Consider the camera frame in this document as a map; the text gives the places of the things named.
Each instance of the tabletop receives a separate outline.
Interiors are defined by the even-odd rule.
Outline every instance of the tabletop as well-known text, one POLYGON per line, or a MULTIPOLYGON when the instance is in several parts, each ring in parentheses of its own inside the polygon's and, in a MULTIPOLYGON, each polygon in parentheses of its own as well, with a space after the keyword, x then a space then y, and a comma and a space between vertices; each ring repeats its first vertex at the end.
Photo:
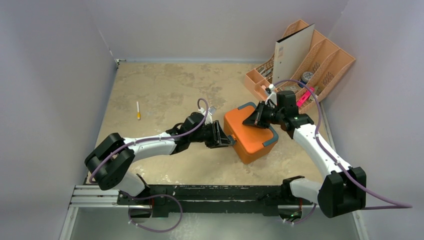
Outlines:
MULTIPOLYGON (((97 145, 110 133, 140 138, 162 133, 196 112, 198 98, 216 108, 214 120, 224 127, 224 114, 258 100, 244 87, 250 63, 139 63, 121 62, 116 73, 97 145), (139 102, 141 119, 137 120, 139 102)), ((307 113, 316 123, 318 112, 307 113)), ((178 154, 159 155, 133 162, 129 170, 148 184, 280 185, 302 175, 322 182, 307 153, 279 127, 278 143, 260 159, 243 164, 232 147, 209 149, 192 143, 178 154)), ((324 124, 319 132, 328 140, 324 124)))

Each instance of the white wall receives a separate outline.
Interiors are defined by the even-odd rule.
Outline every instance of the white wall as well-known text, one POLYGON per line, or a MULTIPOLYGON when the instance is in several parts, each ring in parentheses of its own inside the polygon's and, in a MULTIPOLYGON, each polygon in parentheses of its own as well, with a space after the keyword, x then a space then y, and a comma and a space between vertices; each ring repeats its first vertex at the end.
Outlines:
POLYGON ((115 74, 84 0, 0 2, 0 234, 58 239, 115 74))
POLYGON ((330 34, 356 57, 325 100, 335 147, 370 189, 414 205, 363 211, 373 240, 424 236, 423 13, 419 0, 350 0, 330 34))
POLYGON ((303 19, 327 35, 348 0, 86 0, 115 58, 266 61, 303 19))

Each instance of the pen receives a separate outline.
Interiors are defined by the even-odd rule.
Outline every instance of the pen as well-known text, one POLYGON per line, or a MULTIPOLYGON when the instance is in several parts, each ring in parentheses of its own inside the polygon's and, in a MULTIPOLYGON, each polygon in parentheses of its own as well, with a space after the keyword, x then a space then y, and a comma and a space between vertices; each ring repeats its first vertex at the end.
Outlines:
POLYGON ((139 101, 137 101, 137 119, 140 120, 141 116, 140 116, 140 105, 139 105, 139 101))

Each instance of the desk organizer compartment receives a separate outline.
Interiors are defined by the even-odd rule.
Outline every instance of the desk organizer compartment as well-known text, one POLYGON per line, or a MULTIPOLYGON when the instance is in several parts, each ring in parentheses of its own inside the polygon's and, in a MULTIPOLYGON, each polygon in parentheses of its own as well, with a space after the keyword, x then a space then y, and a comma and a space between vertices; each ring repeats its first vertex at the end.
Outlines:
MULTIPOLYGON (((284 38, 291 35, 307 26, 308 24, 306 22, 298 20, 287 27, 282 37, 284 38)), ((314 30, 309 53, 291 79, 299 81, 304 72, 312 72, 313 76, 307 83, 307 86, 314 88, 318 86, 318 92, 315 94, 318 95, 317 99, 320 102, 331 92, 336 83, 342 78, 343 74, 349 69, 354 61, 354 57, 343 51, 317 30, 314 30)), ((273 82, 273 74, 271 73, 267 77, 264 77, 259 73, 259 70, 261 70, 261 72, 266 72, 273 67, 274 55, 264 64, 249 71, 244 78, 245 87, 260 101, 267 98, 265 88, 273 82)), ((297 83, 284 82, 278 86, 277 91, 280 91, 281 87, 295 84, 297 83)), ((296 100, 299 100, 306 91, 304 87, 298 91, 296 93, 296 100)), ((299 112, 305 113, 313 105, 314 102, 307 100, 299 107, 299 112)))

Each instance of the tan desk organizer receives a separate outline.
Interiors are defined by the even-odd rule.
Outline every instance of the tan desk organizer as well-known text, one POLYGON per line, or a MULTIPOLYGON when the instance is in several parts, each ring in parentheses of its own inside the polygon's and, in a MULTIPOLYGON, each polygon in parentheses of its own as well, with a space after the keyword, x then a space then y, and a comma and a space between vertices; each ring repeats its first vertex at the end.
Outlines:
MULTIPOLYGON (((307 26, 308 24, 306 22, 298 20, 287 27, 282 37, 284 38, 307 26)), ((328 40, 328 38, 324 37, 317 30, 314 30, 310 42, 309 53, 291 79, 300 81, 301 75, 304 72, 312 72, 313 76, 306 85, 308 87, 318 87, 318 91, 315 94, 317 95, 318 102, 321 102, 327 97, 337 82, 340 81, 343 74, 345 74, 354 61, 354 57, 328 40)), ((273 65, 274 55, 264 64, 246 73, 244 77, 244 86, 260 101, 267 98, 264 89, 273 82, 273 75, 271 73, 269 76, 264 77, 258 70, 262 67, 264 67, 265 70, 269 70, 273 68, 273 65)), ((279 91, 281 87, 295 84, 297 83, 290 81, 284 82, 278 86, 277 91, 279 91)), ((299 100, 306 91, 306 88, 303 87, 296 93, 296 99, 299 100)), ((314 105, 314 102, 307 100, 299 107, 299 112, 303 114, 314 105)))

